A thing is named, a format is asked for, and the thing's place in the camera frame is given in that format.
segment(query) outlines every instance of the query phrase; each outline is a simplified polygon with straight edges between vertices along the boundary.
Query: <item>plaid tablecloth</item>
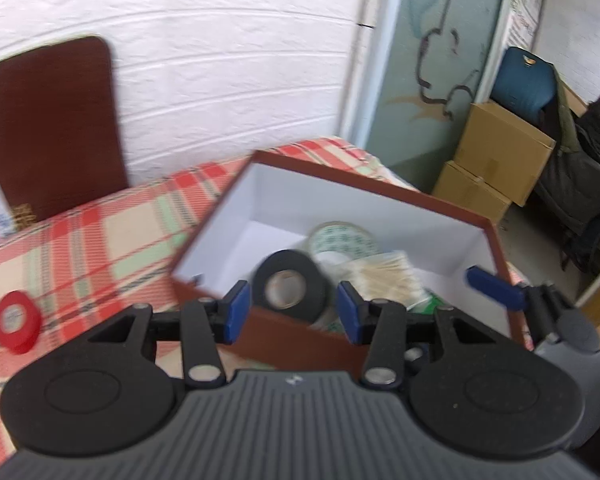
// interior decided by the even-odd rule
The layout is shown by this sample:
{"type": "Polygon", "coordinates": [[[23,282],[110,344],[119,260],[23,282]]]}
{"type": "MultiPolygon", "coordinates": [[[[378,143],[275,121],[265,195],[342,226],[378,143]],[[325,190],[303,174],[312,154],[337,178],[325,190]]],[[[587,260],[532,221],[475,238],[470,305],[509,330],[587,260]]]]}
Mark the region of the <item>plaid tablecloth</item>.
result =
{"type": "MultiPolygon", "coordinates": [[[[392,180],[377,159],[339,138],[273,151],[392,180]]],[[[1,243],[0,298],[26,290],[42,310],[43,328],[27,354],[13,355],[0,346],[0,391],[22,367],[131,303],[149,302],[154,310],[174,306],[168,261],[245,160],[201,164],[124,190],[1,243]]],[[[0,464],[12,452],[0,422],[0,464]]]]}

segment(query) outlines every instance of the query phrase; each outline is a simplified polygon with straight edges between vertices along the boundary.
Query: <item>brown cushion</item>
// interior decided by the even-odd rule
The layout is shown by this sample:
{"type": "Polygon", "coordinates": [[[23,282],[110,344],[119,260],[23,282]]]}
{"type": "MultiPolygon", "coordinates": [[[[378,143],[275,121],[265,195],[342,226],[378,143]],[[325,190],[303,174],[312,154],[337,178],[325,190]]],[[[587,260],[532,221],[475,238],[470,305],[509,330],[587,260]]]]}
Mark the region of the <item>brown cushion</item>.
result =
{"type": "Polygon", "coordinates": [[[128,187],[102,38],[0,61],[0,186],[38,221],[128,187]]]}

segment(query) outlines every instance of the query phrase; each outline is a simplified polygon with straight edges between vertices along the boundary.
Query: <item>metal screw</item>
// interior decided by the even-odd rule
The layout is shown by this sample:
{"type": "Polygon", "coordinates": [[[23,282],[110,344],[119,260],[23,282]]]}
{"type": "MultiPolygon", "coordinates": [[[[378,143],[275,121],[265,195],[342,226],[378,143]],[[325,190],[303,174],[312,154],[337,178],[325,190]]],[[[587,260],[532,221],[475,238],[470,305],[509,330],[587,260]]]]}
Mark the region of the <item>metal screw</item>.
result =
{"type": "Polygon", "coordinates": [[[558,336],[555,332],[549,332],[544,340],[551,345],[555,345],[556,343],[560,342],[560,336],[558,336]]]}
{"type": "Polygon", "coordinates": [[[26,317],[23,306],[18,303],[11,304],[2,312],[0,326],[4,333],[12,334],[24,326],[26,317]]]}
{"type": "Polygon", "coordinates": [[[220,368],[213,365],[196,365],[189,369],[189,377],[201,383],[210,383],[220,377],[220,368]]]}
{"type": "Polygon", "coordinates": [[[396,375],[390,368],[369,368],[365,373],[365,379],[371,384],[391,384],[396,375]]]}
{"type": "Polygon", "coordinates": [[[405,353],[404,353],[404,360],[405,361],[415,361],[416,359],[420,359],[423,356],[424,352],[422,351],[422,348],[418,348],[417,346],[414,346],[413,348],[409,348],[405,353]]]}

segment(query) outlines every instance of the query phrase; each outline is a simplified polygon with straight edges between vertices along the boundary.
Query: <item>white brick wall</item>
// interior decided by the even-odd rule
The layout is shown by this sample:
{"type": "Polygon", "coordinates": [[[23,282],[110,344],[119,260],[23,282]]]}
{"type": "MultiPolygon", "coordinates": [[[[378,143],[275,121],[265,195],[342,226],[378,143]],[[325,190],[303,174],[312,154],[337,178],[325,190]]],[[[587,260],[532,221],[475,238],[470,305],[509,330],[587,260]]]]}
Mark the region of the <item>white brick wall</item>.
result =
{"type": "Polygon", "coordinates": [[[600,0],[544,0],[535,53],[586,102],[600,95],[600,0]]]}
{"type": "Polygon", "coordinates": [[[133,182],[336,132],[359,0],[0,0],[0,59],[98,34],[133,182]]]}

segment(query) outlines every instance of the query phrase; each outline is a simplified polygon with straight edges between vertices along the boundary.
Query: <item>black electrical tape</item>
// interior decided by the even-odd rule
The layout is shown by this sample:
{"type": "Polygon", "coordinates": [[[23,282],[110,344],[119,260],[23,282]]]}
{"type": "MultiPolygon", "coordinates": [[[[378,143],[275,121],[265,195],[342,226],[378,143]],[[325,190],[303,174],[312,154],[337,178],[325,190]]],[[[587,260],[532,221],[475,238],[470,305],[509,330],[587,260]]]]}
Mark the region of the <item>black electrical tape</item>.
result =
{"type": "Polygon", "coordinates": [[[255,305],[313,323],[328,304],[329,287],[330,283],[311,258],[299,251],[283,250],[260,264],[251,283],[251,293],[255,305]],[[286,294],[280,293],[284,282],[291,289],[286,294]]]}

